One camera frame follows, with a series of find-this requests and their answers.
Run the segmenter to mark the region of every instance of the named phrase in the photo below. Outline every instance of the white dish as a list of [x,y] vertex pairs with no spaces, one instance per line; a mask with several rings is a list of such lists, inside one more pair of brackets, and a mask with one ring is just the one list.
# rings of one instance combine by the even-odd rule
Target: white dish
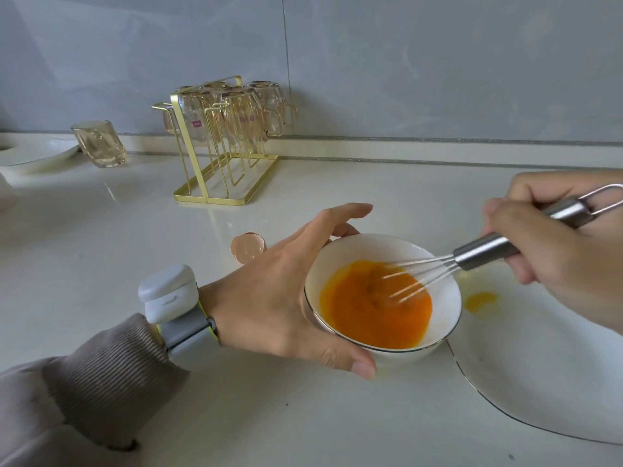
[[499,300],[464,311],[448,343],[469,382],[495,407],[555,433],[623,443],[623,337],[519,285],[502,262],[457,278],[463,297]]
[[331,328],[320,311],[320,293],[335,271],[356,260],[384,262],[428,257],[433,255],[427,250],[393,236],[359,234],[341,238],[325,246],[318,254],[305,281],[305,296],[324,329],[365,347],[378,365],[415,361],[437,348],[457,325],[461,315],[461,294],[454,278],[440,282],[429,291],[432,300],[431,321],[420,344],[410,349],[384,349],[362,344]]
[[78,149],[76,140],[49,139],[43,144],[0,150],[0,172],[7,174],[41,172],[67,160]]

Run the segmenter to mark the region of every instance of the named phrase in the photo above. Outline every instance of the whisk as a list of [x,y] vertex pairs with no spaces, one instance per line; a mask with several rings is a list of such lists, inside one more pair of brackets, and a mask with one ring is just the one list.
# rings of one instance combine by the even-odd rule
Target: whisk
[[[576,229],[593,221],[600,214],[623,205],[623,198],[616,203],[597,210],[591,210],[586,203],[589,198],[614,188],[623,190],[623,184],[609,184],[579,198],[565,198],[543,209],[542,212],[550,218],[559,220],[567,226]],[[387,263],[385,264],[385,271],[378,275],[377,279],[370,279],[368,293],[373,303],[378,307],[386,307],[392,304],[400,305],[458,270],[472,270],[518,252],[519,250],[504,236],[498,233],[489,233],[456,248],[452,254],[442,257]],[[391,273],[392,271],[388,271],[388,269],[396,269],[397,271]],[[385,294],[382,292],[380,286],[376,286],[385,279],[405,274],[413,276],[416,282],[389,296],[387,292]]]

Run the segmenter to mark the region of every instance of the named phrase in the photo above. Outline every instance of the stainless steel whisk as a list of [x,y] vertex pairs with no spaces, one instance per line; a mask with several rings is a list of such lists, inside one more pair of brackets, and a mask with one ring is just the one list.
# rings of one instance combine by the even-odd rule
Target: stainless steel whisk
[[[623,198],[616,203],[612,203],[597,210],[591,210],[586,203],[589,198],[613,188],[623,190],[623,184],[609,184],[597,188],[596,190],[593,190],[592,192],[589,192],[579,198],[565,198],[543,209],[542,212],[550,218],[559,220],[573,229],[579,228],[593,221],[600,214],[623,205]],[[440,280],[443,280],[444,278],[455,273],[457,270],[472,270],[488,264],[489,262],[493,262],[494,260],[509,257],[518,252],[519,250],[504,236],[498,233],[489,233],[479,239],[456,248],[452,254],[430,259],[389,263],[388,265],[391,265],[392,267],[399,267],[403,270],[381,276],[379,279],[385,280],[404,274],[410,274],[415,277],[415,283],[386,297],[390,301],[398,299],[394,304],[399,305],[404,301],[407,301],[409,298],[416,296],[418,293],[428,289],[436,282],[439,282]],[[427,264],[432,265],[432,267],[421,268]]]

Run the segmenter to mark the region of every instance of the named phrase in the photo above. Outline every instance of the whisk handle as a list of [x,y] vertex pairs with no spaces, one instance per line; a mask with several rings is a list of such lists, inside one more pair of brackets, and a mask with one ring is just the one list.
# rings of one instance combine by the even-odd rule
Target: whisk handle
[[[596,217],[583,201],[573,197],[565,198],[550,205],[543,210],[543,213],[550,218],[562,221],[573,229],[584,226]],[[463,270],[471,270],[517,253],[519,250],[504,236],[498,233],[489,233],[456,248],[452,256]]]

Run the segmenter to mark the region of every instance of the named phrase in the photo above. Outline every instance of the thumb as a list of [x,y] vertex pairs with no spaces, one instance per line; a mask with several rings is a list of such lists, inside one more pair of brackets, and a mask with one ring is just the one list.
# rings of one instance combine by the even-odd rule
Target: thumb
[[331,369],[347,370],[368,380],[376,375],[376,364],[368,351],[311,324],[302,327],[294,356],[321,362]]
[[500,202],[490,225],[518,248],[537,274],[561,265],[580,242],[573,229],[527,203]]

